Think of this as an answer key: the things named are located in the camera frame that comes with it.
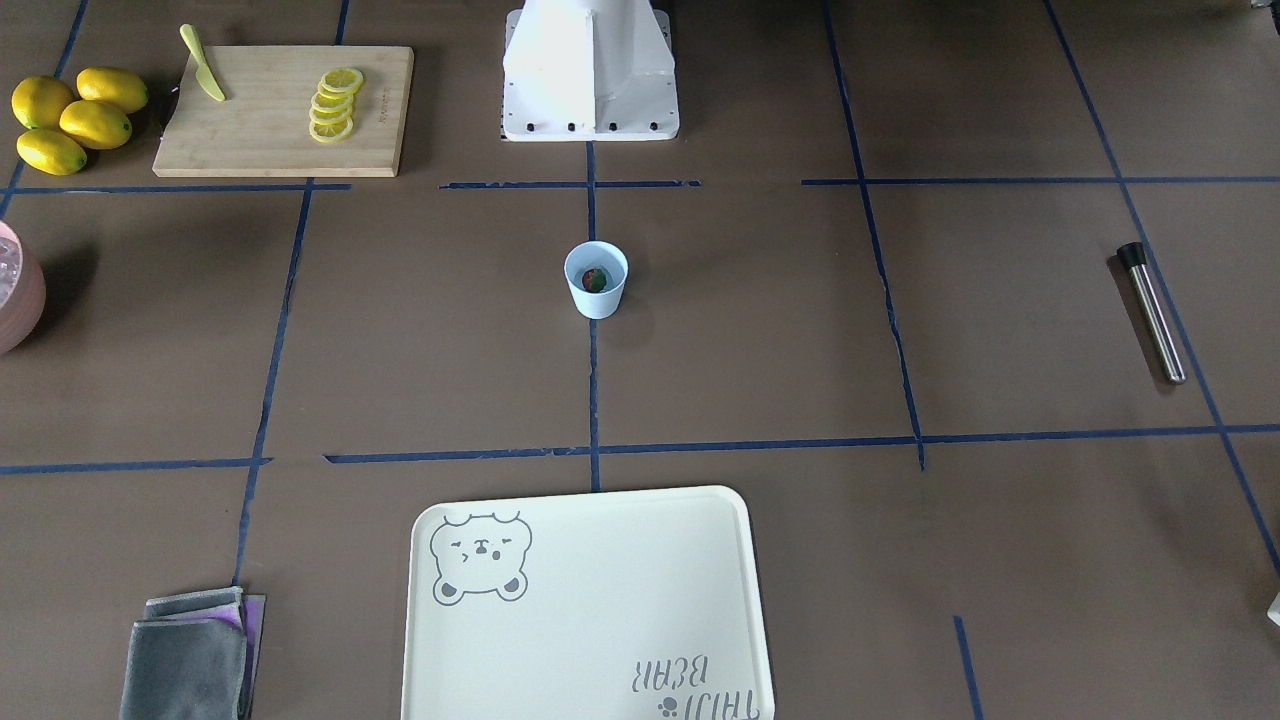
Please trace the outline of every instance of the bear drawing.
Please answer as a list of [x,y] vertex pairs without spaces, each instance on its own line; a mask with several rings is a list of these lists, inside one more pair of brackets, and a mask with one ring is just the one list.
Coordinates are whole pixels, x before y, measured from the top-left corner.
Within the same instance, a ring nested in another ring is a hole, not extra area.
[[507,602],[525,594],[525,552],[532,532],[517,514],[509,520],[497,515],[468,515],[444,524],[431,534],[431,555],[439,578],[433,594],[440,605],[457,605],[467,593],[495,592]]

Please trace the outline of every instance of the white plastic mount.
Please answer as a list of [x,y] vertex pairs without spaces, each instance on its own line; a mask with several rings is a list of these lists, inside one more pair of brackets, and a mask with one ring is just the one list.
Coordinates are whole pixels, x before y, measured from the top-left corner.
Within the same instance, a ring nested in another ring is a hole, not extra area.
[[671,140],[671,19],[648,0],[526,0],[507,15],[503,137]]

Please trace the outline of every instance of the black cap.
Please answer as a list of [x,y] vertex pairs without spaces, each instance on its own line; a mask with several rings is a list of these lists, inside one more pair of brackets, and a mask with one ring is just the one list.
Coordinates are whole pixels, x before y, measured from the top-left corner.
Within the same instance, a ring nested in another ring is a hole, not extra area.
[[1124,263],[1126,270],[1147,264],[1147,249],[1140,242],[1130,242],[1120,247],[1120,250],[1116,250],[1116,255]]

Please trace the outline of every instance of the cup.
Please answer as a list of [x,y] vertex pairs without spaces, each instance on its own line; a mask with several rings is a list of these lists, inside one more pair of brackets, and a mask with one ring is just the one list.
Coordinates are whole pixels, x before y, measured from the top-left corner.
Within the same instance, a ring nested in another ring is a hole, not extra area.
[[[589,292],[582,287],[582,274],[591,269],[604,270],[605,284],[600,292]],[[593,320],[612,315],[622,300],[627,270],[627,256],[608,242],[593,240],[571,250],[564,258],[564,281],[577,311]]]
[[9,225],[0,223],[0,238],[6,241],[6,249],[17,252],[6,252],[6,265],[17,260],[18,278],[9,292],[9,297],[0,301],[0,355],[12,350],[22,342],[36,327],[41,313],[45,311],[45,275],[36,263],[36,258],[27,252],[22,241],[14,234]]

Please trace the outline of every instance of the lemon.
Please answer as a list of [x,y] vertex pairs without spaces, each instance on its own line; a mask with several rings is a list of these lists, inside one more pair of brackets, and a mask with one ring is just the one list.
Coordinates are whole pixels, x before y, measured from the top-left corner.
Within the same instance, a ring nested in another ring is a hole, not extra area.
[[13,114],[28,128],[56,128],[63,109],[76,100],[65,82],[50,76],[32,76],[13,88]]
[[349,117],[340,123],[311,123],[311,137],[320,142],[338,142],[346,140],[353,129],[356,129],[356,122]]
[[28,129],[18,136],[18,156],[37,170],[69,176],[88,161],[84,149],[65,135],[47,128]]
[[83,100],[100,100],[119,108],[125,115],[147,104],[142,78],[120,68],[84,68],[76,76],[76,90]]
[[129,141],[133,126],[124,111],[99,100],[77,100],[63,110],[58,127],[93,150],[111,150]]
[[351,105],[333,113],[311,108],[311,122],[317,126],[332,126],[346,120],[351,114]]
[[320,78],[316,90],[329,95],[355,95],[365,85],[365,73],[356,68],[334,68]]
[[337,113],[346,108],[351,108],[351,104],[356,100],[353,95],[326,95],[324,92],[316,92],[311,96],[311,109],[324,113]]

